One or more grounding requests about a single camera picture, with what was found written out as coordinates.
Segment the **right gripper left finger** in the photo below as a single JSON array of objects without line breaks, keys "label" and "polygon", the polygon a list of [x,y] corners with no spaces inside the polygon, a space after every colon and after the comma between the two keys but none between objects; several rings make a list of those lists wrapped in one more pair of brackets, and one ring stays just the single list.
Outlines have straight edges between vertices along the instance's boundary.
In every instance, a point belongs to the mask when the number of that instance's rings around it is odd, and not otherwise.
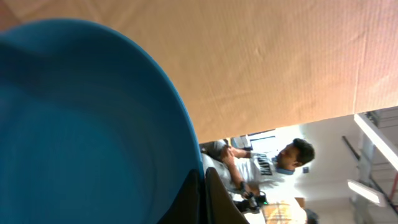
[{"label": "right gripper left finger", "polygon": [[191,170],[170,208],[158,224],[202,224],[206,223],[204,185],[198,170]]}]

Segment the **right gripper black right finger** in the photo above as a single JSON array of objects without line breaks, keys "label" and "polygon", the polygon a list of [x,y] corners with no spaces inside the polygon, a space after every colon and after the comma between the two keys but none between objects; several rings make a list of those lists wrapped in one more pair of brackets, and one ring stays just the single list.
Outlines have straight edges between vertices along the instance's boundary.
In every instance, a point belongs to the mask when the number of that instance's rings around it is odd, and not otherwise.
[{"label": "right gripper black right finger", "polygon": [[209,167],[205,174],[206,213],[210,224],[249,224],[236,208],[217,171]]}]

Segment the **dark blue plate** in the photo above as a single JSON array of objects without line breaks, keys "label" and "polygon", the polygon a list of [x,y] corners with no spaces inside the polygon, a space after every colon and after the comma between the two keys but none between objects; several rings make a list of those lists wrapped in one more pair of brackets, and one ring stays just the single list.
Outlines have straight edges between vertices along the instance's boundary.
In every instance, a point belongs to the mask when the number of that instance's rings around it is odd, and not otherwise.
[{"label": "dark blue plate", "polygon": [[2,223],[157,223],[192,169],[182,99],[132,40],[78,19],[1,32]]}]

